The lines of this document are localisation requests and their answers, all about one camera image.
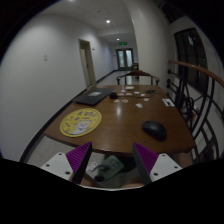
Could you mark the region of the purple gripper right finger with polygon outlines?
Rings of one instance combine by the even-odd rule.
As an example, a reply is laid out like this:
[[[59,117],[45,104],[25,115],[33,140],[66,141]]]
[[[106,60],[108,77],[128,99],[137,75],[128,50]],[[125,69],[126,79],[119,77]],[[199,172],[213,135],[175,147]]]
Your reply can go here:
[[[132,154],[144,185],[181,170],[167,154],[157,154],[138,143],[133,144]]]

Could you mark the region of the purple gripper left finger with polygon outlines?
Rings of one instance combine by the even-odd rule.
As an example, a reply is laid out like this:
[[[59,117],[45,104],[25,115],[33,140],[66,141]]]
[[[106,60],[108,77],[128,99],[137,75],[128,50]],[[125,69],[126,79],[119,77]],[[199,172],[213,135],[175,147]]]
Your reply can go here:
[[[48,160],[41,168],[65,180],[80,184],[92,153],[92,143],[69,151],[59,152]]]

